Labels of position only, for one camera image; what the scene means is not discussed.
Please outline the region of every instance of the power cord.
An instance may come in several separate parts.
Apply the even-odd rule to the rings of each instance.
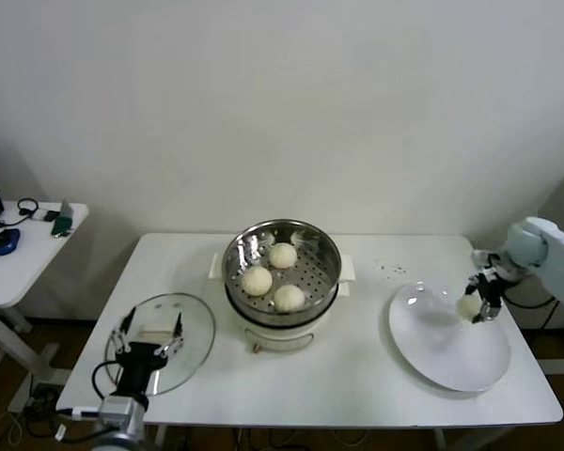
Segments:
[[[560,305],[560,303],[556,302],[556,304],[554,305],[554,308],[552,308],[552,311],[549,312],[549,315],[547,316],[547,318],[545,319],[545,322],[541,325],[540,329],[545,329],[545,326],[547,326],[547,324],[549,323],[550,319],[554,316],[554,313],[556,312],[558,306]]]
[[[191,428],[186,430],[186,434],[176,443],[176,451],[189,451],[190,450],[190,432]]]
[[[64,411],[56,410],[56,402],[60,396],[60,392],[51,386],[37,388],[33,392],[32,402],[23,410],[23,418],[25,422],[25,430],[36,439],[53,439],[58,432],[56,420],[60,413]],[[32,425],[44,424],[48,427],[48,432],[37,432]],[[67,438],[63,437],[59,442],[63,444],[77,444],[90,441],[104,434],[107,434],[116,428],[103,428],[81,437]]]
[[[268,430],[268,445],[263,448],[257,448],[253,445],[253,429],[248,429],[248,445],[251,451],[271,451],[271,450],[286,450],[286,451],[310,451],[309,448],[301,444],[290,444],[295,437],[299,434],[298,430],[294,430],[291,435],[284,442],[276,444],[274,443],[274,430]]]
[[[33,387],[33,377],[31,378],[30,382],[29,382],[29,392],[31,393],[31,389]],[[9,428],[4,429],[4,431],[0,434],[0,443],[2,442],[2,440],[5,437],[8,437],[8,444],[11,447],[14,446],[18,446],[21,443],[21,440],[23,439],[23,426],[21,425],[21,422],[19,421],[21,416],[22,416],[22,412],[17,414],[16,416],[13,415],[10,412],[2,412],[0,414],[0,421],[2,421],[3,418],[8,418],[10,419],[10,421],[12,422],[12,424],[10,425]]]
[[[240,451],[241,441],[243,440],[243,429],[238,429],[238,434],[232,429],[232,435],[234,436],[234,451]]]
[[[361,443],[365,442],[366,439],[369,437],[369,430],[364,431],[364,435],[362,435],[359,439],[355,440],[354,442],[347,442],[340,437],[340,434],[337,430],[332,431],[332,436],[337,439],[337,442],[341,443],[344,446],[349,448],[356,448]]]
[[[506,301],[506,303],[513,305],[514,307],[523,308],[525,310],[535,310],[538,308],[543,308],[556,300],[556,298],[552,296],[551,298],[549,298],[547,301],[543,303],[538,303],[536,305],[523,305],[521,303],[515,303],[512,299],[508,297],[505,291],[502,293],[501,297],[504,298],[504,301]]]
[[[34,207],[32,209],[24,207],[24,202],[30,202]],[[23,199],[19,199],[17,201],[17,208],[19,209],[19,214],[23,216],[23,219],[11,224],[6,224],[4,221],[0,221],[0,228],[18,226],[20,223],[27,221],[34,214],[36,214],[36,211],[39,210],[39,203],[36,199],[32,199],[31,197],[24,197]]]
[[[100,399],[104,399],[104,395],[102,394],[101,389],[98,388],[98,384],[96,383],[96,375],[98,374],[98,370],[101,369],[104,366],[114,365],[114,364],[117,364],[117,363],[118,363],[118,361],[116,361],[116,360],[105,360],[104,362],[96,365],[94,367],[94,370],[92,371],[92,388],[94,388],[96,395],[98,395],[98,397]]]

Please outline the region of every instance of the blue mouse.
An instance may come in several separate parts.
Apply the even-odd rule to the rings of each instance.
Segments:
[[[17,243],[21,237],[21,230],[18,228],[5,228],[0,232],[0,256],[7,256],[17,248]]]

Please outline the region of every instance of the desk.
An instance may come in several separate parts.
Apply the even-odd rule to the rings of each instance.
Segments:
[[[209,280],[215,253],[232,235],[148,234],[137,244],[65,386],[58,409],[100,405],[90,374],[119,319],[137,303],[186,291],[211,308],[217,332],[205,364],[184,385],[152,397],[146,422],[294,428],[512,427],[560,421],[562,409],[518,327],[497,321],[511,347],[505,377],[479,394],[453,392],[417,373],[388,331],[390,300],[404,284],[460,297],[475,267],[459,236],[333,236],[352,257],[356,280],[312,345],[294,353],[253,353],[236,326],[221,280]],[[113,384],[104,372],[103,391]]]
[[[39,206],[47,210],[60,210],[60,203],[41,202]],[[16,202],[5,202],[4,207],[1,220],[9,224],[21,219]],[[71,204],[71,207],[75,229],[87,217],[88,209],[82,204]],[[9,307],[23,298],[69,238],[53,238],[50,235],[53,224],[41,221],[27,220],[15,227],[21,230],[17,249],[12,254],[0,257],[0,309],[4,309],[5,316],[18,326],[20,331],[28,332],[31,326],[16,310]],[[55,370],[50,368],[49,362],[56,347],[51,346],[42,355],[37,355],[2,321],[0,349],[0,358],[3,352],[7,353],[40,381],[49,381],[55,376]]]

